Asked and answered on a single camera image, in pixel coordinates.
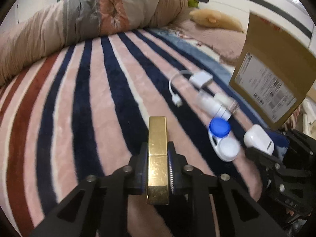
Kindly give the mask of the gold rectangular lighter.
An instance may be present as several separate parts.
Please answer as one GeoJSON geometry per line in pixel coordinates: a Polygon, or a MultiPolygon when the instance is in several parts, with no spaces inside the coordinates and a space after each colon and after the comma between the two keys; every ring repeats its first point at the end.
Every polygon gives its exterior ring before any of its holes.
{"type": "Polygon", "coordinates": [[[168,170],[169,166],[166,117],[150,117],[148,129],[148,204],[169,204],[168,170]]]}

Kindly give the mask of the white earbuds case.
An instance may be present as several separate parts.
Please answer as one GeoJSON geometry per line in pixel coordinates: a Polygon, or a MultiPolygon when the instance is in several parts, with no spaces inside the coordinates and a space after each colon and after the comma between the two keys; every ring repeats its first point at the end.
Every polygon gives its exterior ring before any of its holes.
{"type": "Polygon", "coordinates": [[[274,143],[266,131],[258,124],[253,125],[245,133],[243,140],[247,148],[254,147],[268,155],[273,154],[274,143]]]}

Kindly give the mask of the blue white contact lens case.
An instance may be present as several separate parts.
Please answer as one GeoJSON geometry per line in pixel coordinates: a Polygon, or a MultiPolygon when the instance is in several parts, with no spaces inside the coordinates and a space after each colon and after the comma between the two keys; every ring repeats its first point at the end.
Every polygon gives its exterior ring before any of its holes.
{"type": "Polygon", "coordinates": [[[230,124],[222,118],[213,118],[208,126],[208,136],[213,150],[224,162],[233,161],[241,150],[239,142],[229,136],[230,131],[230,124]]]}

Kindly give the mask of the brown cardboard box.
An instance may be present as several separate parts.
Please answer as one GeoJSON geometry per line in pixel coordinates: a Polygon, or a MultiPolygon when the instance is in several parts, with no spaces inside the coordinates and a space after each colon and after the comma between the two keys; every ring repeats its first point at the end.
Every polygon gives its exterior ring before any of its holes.
{"type": "Polygon", "coordinates": [[[278,25],[251,12],[230,86],[277,130],[314,82],[315,57],[309,49],[278,25]]]}

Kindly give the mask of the white small spray bottle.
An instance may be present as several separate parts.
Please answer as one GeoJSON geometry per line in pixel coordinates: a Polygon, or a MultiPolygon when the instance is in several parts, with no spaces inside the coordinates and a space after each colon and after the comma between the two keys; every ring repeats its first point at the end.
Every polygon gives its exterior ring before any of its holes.
{"type": "Polygon", "coordinates": [[[214,96],[201,90],[196,99],[197,106],[212,118],[222,118],[226,121],[239,108],[239,104],[233,98],[222,93],[214,96]]]}

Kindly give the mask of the striped pink fleece blanket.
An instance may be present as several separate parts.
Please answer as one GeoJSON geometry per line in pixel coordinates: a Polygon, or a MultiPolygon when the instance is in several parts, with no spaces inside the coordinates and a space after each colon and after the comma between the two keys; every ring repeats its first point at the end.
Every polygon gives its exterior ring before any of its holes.
{"type": "Polygon", "coordinates": [[[1,88],[1,208],[28,236],[85,177],[126,165],[148,138],[151,116],[166,117],[176,151],[207,174],[231,175],[253,199],[257,168],[240,152],[221,161],[208,138],[210,117],[179,71],[208,71],[206,91],[239,102],[230,119],[239,141],[262,120],[229,87],[231,73],[211,56],[163,30],[137,30],[64,48],[1,88]]]}

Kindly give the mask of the pink knitted pillow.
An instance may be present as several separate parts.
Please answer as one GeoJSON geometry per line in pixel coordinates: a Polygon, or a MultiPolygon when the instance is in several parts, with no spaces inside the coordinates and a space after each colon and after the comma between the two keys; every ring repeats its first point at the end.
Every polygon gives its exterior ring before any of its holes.
{"type": "Polygon", "coordinates": [[[208,46],[219,55],[222,63],[233,65],[241,55],[246,39],[246,31],[243,33],[221,28],[208,28],[195,23],[189,16],[196,8],[187,8],[173,20],[169,27],[177,29],[185,36],[195,39],[208,46]]]}

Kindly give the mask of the white bed headboard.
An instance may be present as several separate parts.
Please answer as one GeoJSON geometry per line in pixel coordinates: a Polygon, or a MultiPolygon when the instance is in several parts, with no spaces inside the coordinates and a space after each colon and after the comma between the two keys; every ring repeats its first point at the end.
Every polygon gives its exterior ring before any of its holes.
{"type": "Polygon", "coordinates": [[[315,23],[300,0],[208,0],[200,9],[212,9],[236,17],[248,28],[253,12],[281,26],[311,52],[315,53],[315,23]]]}

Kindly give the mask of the tan plush toy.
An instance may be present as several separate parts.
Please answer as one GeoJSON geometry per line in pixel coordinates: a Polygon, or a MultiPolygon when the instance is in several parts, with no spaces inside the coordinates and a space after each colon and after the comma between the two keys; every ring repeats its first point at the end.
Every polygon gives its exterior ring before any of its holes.
{"type": "Polygon", "coordinates": [[[232,16],[217,10],[197,9],[189,13],[190,18],[200,26],[208,28],[221,28],[243,33],[241,22],[232,16]]]}

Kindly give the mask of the green plush toy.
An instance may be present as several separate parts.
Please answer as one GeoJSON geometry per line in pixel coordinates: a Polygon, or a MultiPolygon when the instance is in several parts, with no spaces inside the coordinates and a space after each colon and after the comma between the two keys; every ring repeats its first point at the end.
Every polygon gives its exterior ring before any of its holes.
{"type": "Polygon", "coordinates": [[[188,0],[188,7],[189,8],[198,8],[199,1],[198,0],[188,0]]]}

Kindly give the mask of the rolled beige pink duvet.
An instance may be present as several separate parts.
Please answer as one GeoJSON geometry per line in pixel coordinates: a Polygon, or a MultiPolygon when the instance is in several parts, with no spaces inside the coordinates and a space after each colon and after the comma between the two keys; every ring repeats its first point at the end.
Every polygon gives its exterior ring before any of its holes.
{"type": "Polygon", "coordinates": [[[62,0],[1,34],[1,84],[65,47],[98,36],[163,27],[189,0],[62,0]]]}

